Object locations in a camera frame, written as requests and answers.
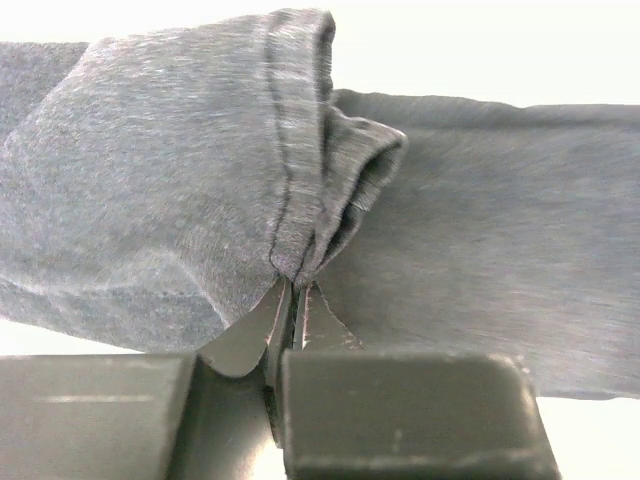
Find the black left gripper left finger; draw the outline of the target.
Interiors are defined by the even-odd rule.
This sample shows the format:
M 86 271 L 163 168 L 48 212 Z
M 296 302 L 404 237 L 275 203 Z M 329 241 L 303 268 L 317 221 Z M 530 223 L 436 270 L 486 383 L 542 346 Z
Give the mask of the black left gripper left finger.
M 281 479 L 270 421 L 291 286 L 196 353 L 1 361 L 5 479 Z

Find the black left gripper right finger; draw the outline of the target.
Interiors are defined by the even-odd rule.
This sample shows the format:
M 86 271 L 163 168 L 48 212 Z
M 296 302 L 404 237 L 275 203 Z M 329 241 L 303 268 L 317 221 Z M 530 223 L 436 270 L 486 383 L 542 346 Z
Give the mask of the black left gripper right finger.
M 501 355 L 363 349 L 310 286 L 282 358 L 291 479 L 556 479 L 534 389 Z

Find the black trousers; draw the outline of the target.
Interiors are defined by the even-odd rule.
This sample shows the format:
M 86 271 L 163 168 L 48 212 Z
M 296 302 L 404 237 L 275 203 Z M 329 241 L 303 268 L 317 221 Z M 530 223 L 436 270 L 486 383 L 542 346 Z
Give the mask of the black trousers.
M 317 9 L 1 46 L 1 315 L 193 350 L 279 279 L 368 346 L 639 393 L 639 110 L 334 90 Z

